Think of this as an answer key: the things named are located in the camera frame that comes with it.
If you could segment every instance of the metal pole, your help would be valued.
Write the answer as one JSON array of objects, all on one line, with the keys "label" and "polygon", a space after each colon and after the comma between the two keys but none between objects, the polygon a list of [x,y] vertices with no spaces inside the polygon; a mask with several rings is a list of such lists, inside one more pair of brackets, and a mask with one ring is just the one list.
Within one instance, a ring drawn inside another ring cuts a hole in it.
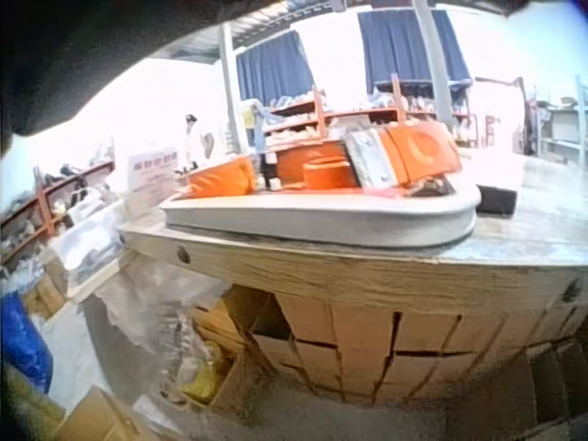
[{"label": "metal pole", "polygon": [[433,94],[435,95],[435,112],[437,120],[445,123],[449,130],[455,126],[456,121],[451,113],[451,93],[447,81],[447,66],[445,55],[441,46],[441,39],[433,20],[433,14],[427,4],[427,0],[413,0],[414,11],[419,22],[419,28],[423,34],[426,58],[429,61],[429,71],[433,80]]},{"label": "metal pole", "polygon": [[222,64],[224,89],[227,95],[229,130],[233,142],[236,143],[235,151],[241,154],[249,154],[249,142],[243,125],[243,112],[241,111],[237,59],[232,50],[231,23],[222,23],[219,28],[220,63]]}]

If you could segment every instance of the blue bag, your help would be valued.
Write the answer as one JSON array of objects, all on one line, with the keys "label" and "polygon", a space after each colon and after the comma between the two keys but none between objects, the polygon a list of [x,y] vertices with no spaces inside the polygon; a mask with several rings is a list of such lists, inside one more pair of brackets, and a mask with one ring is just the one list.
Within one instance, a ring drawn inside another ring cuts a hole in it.
[{"label": "blue bag", "polygon": [[2,298],[2,356],[41,392],[47,393],[53,376],[53,357],[27,315],[18,292]]}]

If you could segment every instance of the blue curtain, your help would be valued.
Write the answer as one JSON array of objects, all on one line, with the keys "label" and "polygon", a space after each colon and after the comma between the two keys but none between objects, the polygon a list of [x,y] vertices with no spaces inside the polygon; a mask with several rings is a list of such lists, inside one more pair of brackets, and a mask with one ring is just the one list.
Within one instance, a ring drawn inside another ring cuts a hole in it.
[{"label": "blue curtain", "polygon": [[[364,44],[367,92],[378,81],[390,81],[392,73],[401,80],[430,80],[423,36],[414,11],[373,11],[357,15]],[[443,46],[449,79],[469,78],[458,39],[446,11],[433,11]]]},{"label": "blue curtain", "polygon": [[308,92],[314,83],[298,32],[291,31],[237,55],[241,99],[272,99]]}]

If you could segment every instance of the cardboard box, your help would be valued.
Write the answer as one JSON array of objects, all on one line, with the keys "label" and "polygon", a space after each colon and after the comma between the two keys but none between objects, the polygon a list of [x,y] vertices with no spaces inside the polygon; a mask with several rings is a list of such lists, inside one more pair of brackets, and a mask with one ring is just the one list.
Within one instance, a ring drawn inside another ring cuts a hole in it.
[{"label": "cardboard box", "polygon": [[331,305],[334,333],[341,351],[359,350],[382,357],[390,353],[393,311]]},{"label": "cardboard box", "polygon": [[280,375],[287,377],[288,379],[293,379],[297,383],[306,385],[309,382],[309,380],[306,378],[304,370],[300,367],[277,364],[275,365],[275,368]]},{"label": "cardboard box", "polygon": [[476,356],[476,354],[457,354],[439,357],[428,381],[431,383],[453,383],[462,380],[473,365]]},{"label": "cardboard box", "polygon": [[574,308],[571,316],[568,320],[563,324],[560,332],[560,338],[567,338],[573,337],[576,334],[576,331],[580,328],[584,320],[586,320],[586,315],[588,315],[588,307],[579,306]]},{"label": "cardboard box", "polygon": [[329,372],[333,375],[341,375],[337,350],[334,347],[296,341],[296,348],[309,377],[312,372]]},{"label": "cardboard box", "polygon": [[341,352],[341,370],[345,377],[380,381],[386,359],[381,354],[346,349]]},{"label": "cardboard box", "polygon": [[321,387],[317,387],[317,386],[314,386],[312,388],[312,390],[314,391],[315,395],[317,395],[321,398],[326,398],[327,400],[333,400],[333,401],[339,401],[339,402],[344,401],[343,393],[340,390],[331,390],[328,388],[321,388]]},{"label": "cardboard box", "polygon": [[509,313],[492,346],[523,347],[538,328],[543,311],[518,311]]},{"label": "cardboard box", "polygon": [[273,299],[266,302],[251,334],[274,368],[278,365],[302,367],[288,323]]},{"label": "cardboard box", "polygon": [[365,395],[356,395],[354,393],[344,393],[345,402],[355,406],[369,407],[374,403],[374,397]]},{"label": "cardboard box", "polygon": [[100,388],[92,386],[52,439],[158,441],[161,438],[131,408]]},{"label": "cardboard box", "polygon": [[456,315],[403,313],[394,350],[441,352],[457,319]]},{"label": "cardboard box", "polygon": [[382,383],[376,391],[376,403],[386,404],[405,400],[415,388],[414,384]]},{"label": "cardboard box", "polygon": [[503,322],[503,313],[463,315],[449,337],[444,352],[482,352],[487,349]]},{"label": "cardboard box", "polygon": [[240,335],[238,336],[240,340],[236,341],[230,338],[230,336],[215,333],[214,331],[206,329],[202,326],[195,325],[195,329],[204,340],[212,340],[213,342],[218,343],[220,347],[233,354],[241,354],[246,348],[245,343],[243,342],[243,339]]},{"label": "cardboard box", "polygon": [[376,381],[371,379],[352,379],[349,377],[341,377],[343,392],[345,394],[352,393],[355,395],[363,395],[371,397],[376,390]]},{"label": "cardboard box", "polygon": [[447,438],[512,439],[568,416],[560,363],[551,345],[520,353],[499,377],[447,410]]},{"label": "cardboard box", "polygon": [[321,372],[320,370],[307,371],[309,382],[313,386],[330,390],[341,390],[341,378],[332,372]]},{"label": "cardboard box", "polygon": [[560,337],[563,325],[568,321],[568,317],[572,312],[573,307],[568,305],[558,305],[547,310],[537,329],[531,335],[529,344],[534,345],[557,340]]},{"label": "cardboard box", "polygon": [[434,356],[395,354],[384,375],[384,383],[417,386],[433,371],[437,362]]},{"label": "cardboard box", "polygon": [[416,390],[411,398],[426,400],[454,398],[462,390],[463,387],[457,383],[426,383]]},{"label": "cardboard box", "polygon": [[297,340],[336,345],[328,303],[293,296],[276,297]]},{"label": "cardboard box", "polygon": [[185,393],[182,393],[182,396],[196,408],[240,417],[246,414],[247,401],[260,375],[259,367],[245,351],[234,359],[219,391],[210,403],[196,401]]},{"label": "cardboard box", "polygon": [[268,297],[264,291],[233,285],[211,310],[194,307],[193,319],[199,326],[239,341],[237,335],[249,331]]},{"label": "cardboard box", "polygon": [[556,347],[571,418],[588,413],[588,362],[580,344],[572,340]]}]

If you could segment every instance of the ceiling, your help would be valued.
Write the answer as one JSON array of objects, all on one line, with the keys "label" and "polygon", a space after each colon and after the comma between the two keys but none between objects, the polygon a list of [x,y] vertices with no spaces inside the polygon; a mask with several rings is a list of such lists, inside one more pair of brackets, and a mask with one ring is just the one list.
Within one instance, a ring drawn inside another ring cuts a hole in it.
[{"label": "ceiling", "polygon": [[[289,25],[306,18],[327,14],[334,11],[333,5],[346,4],[346,7],[372,6],[382,7],[410,6],[412,0],[284,0],[265,6],[256,12],[239,17],[231,22],[232,44],[236,49],[250,46],[273,34],[288,29]],[[466,6],[485,12],[508,16],[526,1],[504,2],[500,0],[429,0],[429,5],[446,4]],[[219,26],[204,28],[164,47],[152,56],[173,60],[203,62],[212,64],[220,58]]]}]

